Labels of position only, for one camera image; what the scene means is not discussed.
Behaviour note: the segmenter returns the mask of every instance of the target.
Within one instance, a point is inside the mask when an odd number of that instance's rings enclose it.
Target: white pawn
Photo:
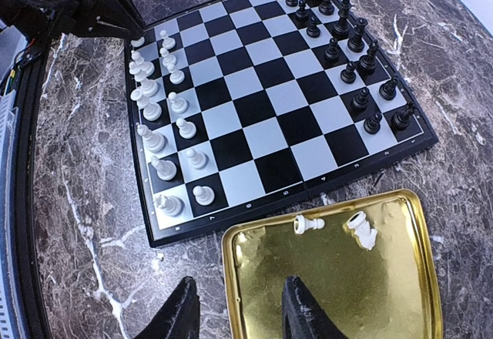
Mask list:
[[[176,45],[175,39],[172,37],[169,37],[168,32],[165,29],[163,29],[159,33],[159,35],[163,39],[163,48],[170,50],[170,49],[175,47],[175,45]]]
[[[178,85],[179,83],[183,82],[183,80],[185,79],[185,73],[177,69],[176,65],[169,64],[166,67],[168,69],[168,72],[170,73],[169,80],[173,85]]]
[[[144,146],[151,152],[159,152],[166,144],[166,138],[160,133],[154,133],[146,125],[138,125],[137,133],[142,137]]]
[[[188,102],[184,98],[178,97],[176,92],[170,92],[168,99],[171,102],[171,109],[174,113],[182,114],[188,108]]]
[[[137,102],[139,109],[144,109],[144,118],[148,121],[155,121],[161,116],[161,106],[155,102],[150,102],[149,98],[143,95],[141,89],[138,87],[130,94],[130,99]]]
[[[176,196],[160,195],[154,199],[154,205],[171,217],[178,216],[182,211],[182,202]]]
[[[166,67],[169,64],[176,64],[176,57],[170,54],[167,48],[161,48],[159,53],[163,57],[163,65]]]
[[[187,122],[183,118],[178,118],[176,120],[176,125],[179,128],[179,135],[184,139],[192,139],[197,132],[195,124],[193,122]]]
[[[157,156],[151,157],[151,164],[157,171],[157,176],[164,181],[170,181],[176,176],[175,163],[170,160],[160,160]]]
[[[196,151],[194,148],[187,149],[185,154],[188,157],[188,164],[196,170],[200,170],[207,163],[207,156],[202,152]]]
[[[208,186],[195,186],[193,188],[193,195],[195,195],[195,200],[201,206],[208,206],[216,197],[214,191]]]

